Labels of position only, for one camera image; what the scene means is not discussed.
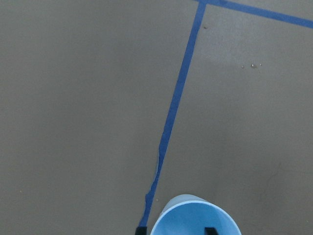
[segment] blue tape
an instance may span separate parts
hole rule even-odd
[[[158,180],[160,177],[160,173],[161,173],[162,165],[164,162],[164,157],[166,154],[167,146],[168,146],[168,143],[169,143],[169,140],[171,137],[176,113],[177,113],[177,110],[179,107],[181,94],[182,94],[182,91],[184,89],[185,81],[186,81],[188,70],[190,67],[192,55],[193,55],[194,48],[195,48],[196,38],[198,35],[198,31],[200,29],[203,15],[204,15],[204,11],[205,11],[205,6],[206,6],[206,4],[204,2],[199,2],[199,4],[198,4],[195,19],[194,19],[192,29],[191,29],[191,32],[189,35],[187,48],[185,51],[184,58],[182,60],[182,64],[181,64],[180,71],[179,71],[179,76],[178,76],[177,83],[176,83],[175,90],[174,90],[174,94],[172,97],[172,102],[171,102],[170,109],[168,111],[168,115],[167,115],[166,122],[164,125],[164,131],[163,131],[160,145],[158,148],[159,154],[158,154],[158,164],[157,164],[156,176],[155,176],[155,179],[151,185],[150,191],[146,194],[146,206],[145,206],[145,211],[143,213],[143,217],[139,223],[140,227],[146,227],[147,223],[148,223],[148,218],[149,218],[151,206],[153,203],[153,198],[154,198],[155,193],[156,193],[157,183],[158,183]]]
[[[296,25],[300,25],[303,27],[313,28],[313,21],[274,12],[274,11],[264,10],[264,9],[253,7],[253,6],[239,4],[239,3],[232,2],[232,1],[227,1],[227,0],[198,0],[198,1],[209,4],[209,5],[220,6],[220,7],[228,8],[231,10],[241,11],[241,12],[245,12],[248,14],[261,16],[261,17],[265,17],[265,18],[269,18],[269,19],[273,19],[277,21],[283,21],[283,22],[290,23],[290,24],[296,24]]]

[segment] painter's tape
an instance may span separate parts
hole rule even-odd
[[[145,227],[147,226],[147,223],[148,223],[148,218],[149,218],[153,198],[156,193],[157,183],[160,177],[167,146],[168,146],[171,133],[173,130],[176,113],[179,107],[181,94],[184,89],[185,81],[186,81],[188,70],[190,67],[192,55],[193,55],[194,48],[195,48],[196,38],[198,35],[198,31],[200,29],[204,11],[205,11],[205,6],[206,4],[204,2],[199,2],[198,4],[197,12],[196,12],[192,29],[189,35],[187,48],[186,48],[185,55],[184,55],[184,58],[180,67],[179,76],[177,79],[174,94],[172,97],[172,102],[171,102],[170,109],[167,114],[163,134],[162,134],[159,149],[158,149],[159,153],[158,153],[158,164],[157,164],[156,176],[151,185],[150,191],[146,194],[146,206],[145,206],[145,211],[143,213],[143,217],[139,223],[140,227]]]
[[[198,1],[209,4],[209,5],[220,6],[220,7],[228,8],[231,10],[241,11],[241,12],[245,12],[248,14],[261,16],[261,17],[265,17],[265,18],[269,18],[269,19],[273,19],[277,21],[283,21],[283,22],[290,23],[290,24],[296,24],[296,25],[300,25],[303,27],[313,28],[313,21],[274,12],[274,11],[269,11],[269,10],[265,10],[265,9],[261,9],[261,8],[257,8],[253,6],[239,4],[236,2],[232,2],[232,1],[226,1],[226,0],[198,0]]]

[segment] gray floor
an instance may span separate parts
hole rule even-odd
[[[313,20],[310,0],[237,2]],[[0,1],[0,234],[134,233],[196,8]],[[149,228],[191,193],[244,235],[311,234],[312,38],[207,6]]]

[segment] blue tape line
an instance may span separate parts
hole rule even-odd
[[[185,51],[184,58],[182,60],[182,64],[181,64],[180,71],[179,71],[179,76],[178,76],[177,83],[176,83],[175,90],[174,90],[174,94],[172,97],[172,102],[171,102],[170,109],[168,111],[168,115],[167,115],[166,122],[164,125],[164,131],[163,131],[160,145],[158,148],[159,154],[158,154],[158,164],[157,164],[156,176],[155,176],[155,179],[151,185],[150,191],[146,194],[146,207],[145,207],[143,217],[139,223],[140,227],[146,227],[147,223],[148,223],[148,218],[149,218],[151,206],[153,203],[153,198],[154,198],[154,195],[156,192],[157,183],[158,183],[161,169],[162,169],[162,165],[164,162],[164,157],[165,157],[167,146],[168,146],[168,143],[169,143],[169,140],[171,137],[176,113],[177,113],[177,110],[179,107],[181,94],[182,94],[182,91],[184,89],[184,85],[185,85],[185,81],[187,78],[189,66],[191,63],[191,58],[192,58],[192,55],[194,52],[197,34],[198,34],[198,31],[200,29],[201,22],[203,19],[205,6],[206,6],[206,4],[203,2],[199,2],[199,4],[198,4],[195,19],[194,19],[192,29],[191,29],[191,32],[189,35],[187,48]]]
[[[232,2],[232,1],[227,1],[227,0],[198,0],[198,1],[209,4],[209,5],[220,6],[220,7],[228,8],[231,10],[241,11],[241,12],[249,13],[249,14],[256,15],[256,16],[261,16],[261,17],[277,20],[277,21],[283,21],[283,22],[290,23],[290,24],[296,24],[296,25],[300,25],[303,27],[313,28],[313,21],[274,12],[274,11],[264,10],[264,9],[253,7],[253,6],[239,4],[239,3]]]

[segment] light blue bucket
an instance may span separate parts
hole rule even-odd
[[[189,194],[177,196],[166,204],[151,235],[203,235],[206,227],[215,228],[219,235],[241,235],[225,211]]]

